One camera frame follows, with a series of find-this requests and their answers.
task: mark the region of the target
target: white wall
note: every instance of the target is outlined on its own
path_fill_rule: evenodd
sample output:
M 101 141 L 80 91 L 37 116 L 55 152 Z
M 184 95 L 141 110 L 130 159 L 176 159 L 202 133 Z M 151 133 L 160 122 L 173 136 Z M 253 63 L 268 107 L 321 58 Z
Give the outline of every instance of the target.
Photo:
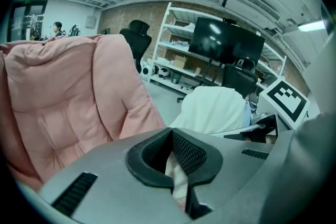
M 54 22 L 62 23 L 62 30 L 69 34 L 71 27 L 76 24 L 79 25 L 81 36 L 90 36 L 97 34 L 97 27 L 99 23 L 101 11 L 96 8 L 73 3 L 70 1 L 51 1 L 47 3 L 42 24 L 42 35 L 47 37 L 54 36 L 53 24 Z M 86 28 L 85 22 L 87 16 L 94 16 L 96 23 L 94 28 Z
M 336 28 L 326 43 L 303 73 L 322 113 L 336 111 Z
M 316 118 L 317 115 L 319 115 L 321 112 L 319 106 L 316 103 L 316 99 L 311 92 L 308 94 L 308 99 L 310 101 L 310 105 L 308 107 L 308 115 L 309 119 L 311 120 Z

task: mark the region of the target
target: glass door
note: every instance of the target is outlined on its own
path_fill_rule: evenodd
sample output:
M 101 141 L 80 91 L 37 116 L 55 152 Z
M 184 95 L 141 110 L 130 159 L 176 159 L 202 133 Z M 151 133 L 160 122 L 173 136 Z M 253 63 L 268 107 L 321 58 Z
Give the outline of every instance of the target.
M 8 41 L 42 40 L 42 23 L 47 1 L 15 3 L 8 24 Z

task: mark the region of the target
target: gray floor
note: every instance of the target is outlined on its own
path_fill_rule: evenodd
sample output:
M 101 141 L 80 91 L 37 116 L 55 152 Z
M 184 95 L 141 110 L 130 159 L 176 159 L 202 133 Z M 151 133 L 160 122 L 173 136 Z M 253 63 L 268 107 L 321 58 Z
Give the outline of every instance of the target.
M 184 97 L 184 94 L 165 87 L 156 82 L 151 82 L 149 85 L 144 81 L 156 107 L 163 118 L 164 123 L 169 126 L 181 112 L 181 103 L 177 103 L 177 97 Z

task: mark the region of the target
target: person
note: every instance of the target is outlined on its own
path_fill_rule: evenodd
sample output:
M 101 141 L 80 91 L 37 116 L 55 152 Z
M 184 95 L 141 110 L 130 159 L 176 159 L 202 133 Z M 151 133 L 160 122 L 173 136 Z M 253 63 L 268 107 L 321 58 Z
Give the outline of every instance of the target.
M 62 23 L 61 22 L 54 22 L 54 27 L 53 27 L 53 31 L 55 33 L 55 37 L 58 37 L 58 36 L 62 36 Z

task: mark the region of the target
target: chair headrest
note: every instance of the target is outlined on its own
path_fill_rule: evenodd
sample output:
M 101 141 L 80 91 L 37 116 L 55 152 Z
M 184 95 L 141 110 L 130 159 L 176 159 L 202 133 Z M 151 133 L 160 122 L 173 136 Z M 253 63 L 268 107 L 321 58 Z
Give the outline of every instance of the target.
M 137 32 L 138 34 L 147 35 L 147 31 L 149 29 L 149 25 L 141 20 L 133 20 L 128 25 L 128 28 Z

